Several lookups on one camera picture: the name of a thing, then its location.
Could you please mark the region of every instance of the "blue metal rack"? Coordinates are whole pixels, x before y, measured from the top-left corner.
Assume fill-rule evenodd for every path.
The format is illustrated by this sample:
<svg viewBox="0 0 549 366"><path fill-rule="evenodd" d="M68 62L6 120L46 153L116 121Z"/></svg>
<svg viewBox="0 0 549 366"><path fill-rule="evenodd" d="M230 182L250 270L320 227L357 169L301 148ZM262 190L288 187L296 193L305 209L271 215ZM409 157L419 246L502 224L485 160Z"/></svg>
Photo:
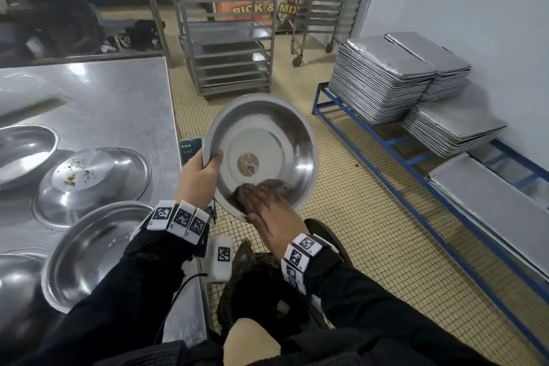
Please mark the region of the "blue metal rack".
<svg viewBox="0 0 549 366"><path fill-rule="evenodd" d="M329 101L319 103L320 93L324 93ZM467 217L459 212L444 196L438 193L424 177L417 172L412 165L429 160L435 155L432 152L427 152L412 159L404 159L399 155L393 146L403 142L410 141L413 138L412 135L403 136L400 138L384 140L382 139L371 126L366 124L360 117L355 114L353 109L347 107L343 102L328 91L328 83L320 83L318 85L315 102L312 107L312 114L318 114L328 126L344 141L349 148L360 158L362 162L375 174L375 176L387 187L387 189L401 202L401 204L415 217L415 219L422 224L422 226L430 233L430 235L436 240L436 242L442 246L442 248L454 259L454 261L467 273L467 275L475 281L477 286L490 298L494 304L507 316L507 318L520 330L525 337L539 350L539 352L549 361L549 349L538 339L538 337L522 322L518 316L516 316L505 303L491 290L490 286L477 274L477 272L467 263L467 261L452 247L446 240L427 222L427 220L408 202L407 199L402 196L398 190L392 186L392 184L381 174L368 159L360 152L360 150L354 146L354 144L335 126L333 122L328 119L323 109L328 107L338 107L344 111L351 119L353 119L363 130L365 130L374 140L385 148L385 150L391 154L391 156L399 162L404 168L410 172L410 174L419 182L424 188L426 188L436 199L438 199L443 206L452 213L468 230L470 230L484 245L488 246L492 252L494 252L499 259L501 259L520 279L522 279L527 286L529 286L540 298L549 305L549 289L547 284L541 280L534 279L529 276L521 267L517 265L512 256L497 242L487 236L481 229L479 229L474 223L472 223ZM521 165L532 171L532 175L528 175L521 181L516 182L514 185L517 188L522 188L530 182L533 182L537 178L543 178L549 180L549 173L542 168L538 167L533 162L527 160L522 155L518 154L515 150L503 144L501 141L494 140L491 142L494 147L502 152L500 156L484 163L489 167L496 163L495 159L501 161L505 158L511 158L518 161Z"/></svg>

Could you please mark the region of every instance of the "wall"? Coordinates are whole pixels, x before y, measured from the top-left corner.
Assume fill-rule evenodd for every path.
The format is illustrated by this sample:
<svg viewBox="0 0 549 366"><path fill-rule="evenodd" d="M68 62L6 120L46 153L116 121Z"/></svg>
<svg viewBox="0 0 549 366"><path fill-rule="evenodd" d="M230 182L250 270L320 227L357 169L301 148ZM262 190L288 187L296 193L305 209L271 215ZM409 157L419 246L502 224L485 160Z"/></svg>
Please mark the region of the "wall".
<svg viewBox="0 0 549 366"><path fill-rule="evenodd" d="M549 170L549 0L372 0L361 36L414 30L473 65L463 93Z"/></svg>

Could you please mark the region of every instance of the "hand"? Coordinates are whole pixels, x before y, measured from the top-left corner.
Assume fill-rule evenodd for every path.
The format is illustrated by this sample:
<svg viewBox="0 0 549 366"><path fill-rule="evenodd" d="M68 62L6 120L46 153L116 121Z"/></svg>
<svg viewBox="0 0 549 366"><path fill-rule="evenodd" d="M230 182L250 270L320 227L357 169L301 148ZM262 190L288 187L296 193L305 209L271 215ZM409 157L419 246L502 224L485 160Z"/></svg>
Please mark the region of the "hand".
<svg viewBox="0 0 549 366"><path fill-rule="evenodd" d="M244 192L255 212L248 215L263 243L277 259L284 258L286 248L299 233L309 234L301 217L288 202L262 186Z"/></svg>
<svg viewBox="0 0 549 366"><path fill-rule="evenodd" d="M217 176L223 161L223 151L218 150L206 168L202 166L202 148L181 169L181 181L174 200L187 201L206 210L214 198Z"/></svg>

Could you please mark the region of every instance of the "brown rag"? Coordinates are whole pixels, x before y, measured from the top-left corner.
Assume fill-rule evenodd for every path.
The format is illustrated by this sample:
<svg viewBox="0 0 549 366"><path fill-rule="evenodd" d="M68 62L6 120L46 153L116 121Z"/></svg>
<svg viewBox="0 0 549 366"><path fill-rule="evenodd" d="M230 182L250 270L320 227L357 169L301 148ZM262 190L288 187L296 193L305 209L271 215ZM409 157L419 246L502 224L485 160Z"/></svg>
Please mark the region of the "brown rag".
<svg viewBox="0 0 549 366"><path fill-rule="evenodd" d="M270 189L276 196L284 197L286 200L288 199L290 186L287 182L279 179L266 179L265 181L260 182L257 185ZM242 184L235 191L237 202L242 204L242 207L244 207L244 213L246 215L254 213L254 206L252 206L250 201L246 198L246 196L244 195L244 191L251 190L253 187L256 187L256 185Z"/></svg>

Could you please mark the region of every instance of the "stainless steel bowl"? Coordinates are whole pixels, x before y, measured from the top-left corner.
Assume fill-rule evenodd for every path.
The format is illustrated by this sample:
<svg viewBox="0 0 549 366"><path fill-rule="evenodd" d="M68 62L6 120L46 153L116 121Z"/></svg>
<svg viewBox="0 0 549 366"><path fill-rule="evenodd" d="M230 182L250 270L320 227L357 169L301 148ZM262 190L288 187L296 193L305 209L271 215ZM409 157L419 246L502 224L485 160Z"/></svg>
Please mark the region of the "stainless steel bowl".
<svg viewBox="0 0 549 366"><path fill-rule="evenodd" d="M58 145L59 135L46 126L20 124L0 129L0 190L31 181Z"/></svg>
<svg viewBox="0 0 549 366"><path fill-rule="evenodd" d="M234 199L242 184L281 179L289 187L289 203L299 210L315 188L319 148L307 119L290 103L268 94L239 97L210 124L203 164L222 149L223 164L215 199L233 216L246 220Z"/></svg>
<svg viewBox="0 0 549 366"><path fill-rule="evenodd" d="M0 359L11 364L36 349L61 320L40 289L45 258L0 254Z"/></svg>
<svg viewBox="0 0 549 366"><path fill-rule="evenodd" d="M50 169L32 200L36 219L65 230L106 204L138 199L150 179L150 165L124 148L86 149Z"/></svg>
<svg viewBox="0 0 549 366"><path fill-rule="evenodd" d="M42 270L42 291L63 313L89 295L118 263L130 235L153 209L121 201L92 211L61 238Z"/></svg>

